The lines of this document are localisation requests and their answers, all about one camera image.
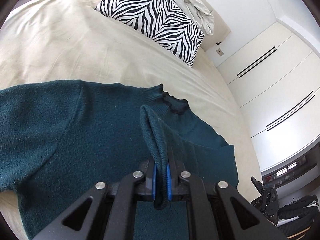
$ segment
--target teal sweater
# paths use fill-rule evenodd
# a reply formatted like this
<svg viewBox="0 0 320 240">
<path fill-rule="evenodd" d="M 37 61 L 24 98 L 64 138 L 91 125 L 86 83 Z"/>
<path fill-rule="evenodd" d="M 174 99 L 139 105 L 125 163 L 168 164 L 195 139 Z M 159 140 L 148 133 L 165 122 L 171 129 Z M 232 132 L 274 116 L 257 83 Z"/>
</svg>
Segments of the teal sweater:
<svg viewBox="0 0 320 240">
<path fill-rule="evenodd" d="M 96 182 L 120 181 L 153 156 L 157 200 L 138 203 L 134 239 L 187 240 L 185 203 L 166 207 L 166 149 L 204 180 L 238 184 L 233 146 L 163 85 L 54 81 L 0 91 L 0 191 L 18 194 L 29 238 Z"/>
</svg>

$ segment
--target pillowcase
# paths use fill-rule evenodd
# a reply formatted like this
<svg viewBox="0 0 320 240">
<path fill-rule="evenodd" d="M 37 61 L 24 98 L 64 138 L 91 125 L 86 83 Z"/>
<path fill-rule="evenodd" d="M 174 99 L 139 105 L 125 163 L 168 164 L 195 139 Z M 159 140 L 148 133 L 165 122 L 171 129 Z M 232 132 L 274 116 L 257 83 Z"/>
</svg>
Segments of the pillowcase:
<svg viewBox="0 0 320 240">
<path fill-rule="evenodd" d="M 171 0 L 102 0 L 96 10 L 141 32 L 192 67 L 204 33 Z"/>
</svg>

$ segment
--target bed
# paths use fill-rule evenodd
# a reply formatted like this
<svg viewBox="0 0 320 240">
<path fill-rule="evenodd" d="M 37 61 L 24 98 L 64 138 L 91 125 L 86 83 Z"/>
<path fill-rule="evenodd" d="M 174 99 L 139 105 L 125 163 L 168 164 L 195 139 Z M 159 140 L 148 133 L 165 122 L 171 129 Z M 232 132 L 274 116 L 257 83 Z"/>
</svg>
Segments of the bed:
<svg viewBox="0 0 320 240">
<path fill-rule="evenodd" d="M 190 68 L 174 54 L 94 8 L 101 0 L 34 0 L 12 11 L 0 30 L 0 89 L 81 79 L 135 87 L 160 83 L 235 147 L 238 191 L 248 201 L 261 173 L 247 127 L 222 76 L 203 49 Z M 27 239 L 14 192 L 0 193 L 0 211 Z"/>
</svg>

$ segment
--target wall socket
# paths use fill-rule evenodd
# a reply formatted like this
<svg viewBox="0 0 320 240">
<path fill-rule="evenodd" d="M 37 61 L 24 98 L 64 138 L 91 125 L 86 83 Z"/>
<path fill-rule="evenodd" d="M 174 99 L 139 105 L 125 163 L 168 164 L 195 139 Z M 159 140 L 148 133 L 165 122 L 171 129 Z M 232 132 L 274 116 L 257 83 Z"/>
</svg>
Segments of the wall socket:
<svg viewBox="0 0 320 240">
<path fill-rule="evenodd" d="M 220 57 L 224 54 L 221 49 L 217 49 L 216 51 L 220 55 Z"/>
</svg>

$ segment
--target sweater sleeve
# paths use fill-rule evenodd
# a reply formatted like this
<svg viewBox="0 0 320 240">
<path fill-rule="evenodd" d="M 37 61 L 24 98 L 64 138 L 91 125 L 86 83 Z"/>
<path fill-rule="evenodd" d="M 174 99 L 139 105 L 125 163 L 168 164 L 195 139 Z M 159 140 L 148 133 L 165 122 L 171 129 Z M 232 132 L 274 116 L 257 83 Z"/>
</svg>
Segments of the sweater sleeve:
<svg viewBox="0 0 320 240">
<path fill-rule="evenodd" d="M 54 154 L 73 118 L 81 81 L 0 91 L 0 191 L 16 187 Z"/>
</svg>

